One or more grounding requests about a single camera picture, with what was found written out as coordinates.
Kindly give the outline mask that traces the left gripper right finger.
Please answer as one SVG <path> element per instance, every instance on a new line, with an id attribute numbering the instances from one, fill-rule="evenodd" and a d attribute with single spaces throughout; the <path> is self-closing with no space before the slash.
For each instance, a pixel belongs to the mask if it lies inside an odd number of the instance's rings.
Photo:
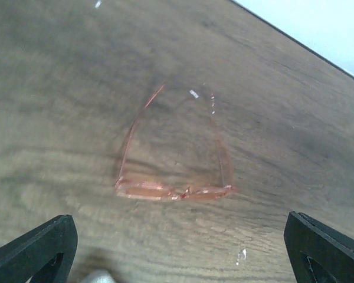
<path id="1" fill-rule="evenodd" d="M 298 283 L 354 282 L 354 239 L 305 213 L 291 211 L 284 241 Z"/>

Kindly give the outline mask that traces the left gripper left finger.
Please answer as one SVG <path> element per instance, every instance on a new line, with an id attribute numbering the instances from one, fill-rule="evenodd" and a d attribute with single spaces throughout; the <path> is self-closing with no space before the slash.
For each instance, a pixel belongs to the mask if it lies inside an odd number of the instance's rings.
<path id="1" fill-rule="evenodd" d="M 76 255 L 71 215 L 58 215 L 0 247 L 0 282 L 67 282 Z"/>

